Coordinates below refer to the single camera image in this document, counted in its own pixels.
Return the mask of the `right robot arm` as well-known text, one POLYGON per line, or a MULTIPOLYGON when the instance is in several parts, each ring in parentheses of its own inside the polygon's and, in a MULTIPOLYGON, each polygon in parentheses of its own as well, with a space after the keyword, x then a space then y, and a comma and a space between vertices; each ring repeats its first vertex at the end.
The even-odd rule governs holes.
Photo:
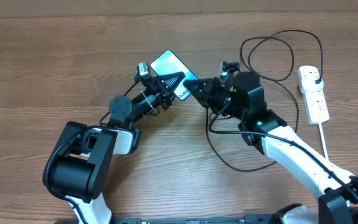
POLYGON ((318 201, 317 209, 300 203, 288 205, 274 213, 270 223, 358 223, 358 176, 320 155, 267 108, 257 73, 229 75, 228 81, 186 80, 184 86, 215 115, 239 119, 233 133, 281 164, 318 201))

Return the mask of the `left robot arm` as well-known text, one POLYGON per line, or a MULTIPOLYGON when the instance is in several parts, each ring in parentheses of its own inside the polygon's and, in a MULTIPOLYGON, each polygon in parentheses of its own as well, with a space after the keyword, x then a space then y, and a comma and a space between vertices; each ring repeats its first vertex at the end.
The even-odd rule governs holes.
POLYGON ((145 116, 157 116, 160 109, 168 109, 184 77, 183 72, 156 77, 137 73, 134 82, 141 83, 144 90, 133 99, 114 97, 106 114, 108 123, 89 126, 69 121, 65 125, 42 181, 54 197, 70 204, 77 216, 75 223, 114 222, 102 194, 111 159, 115 154, 136 150, 141 132, 133 125, 145 116))

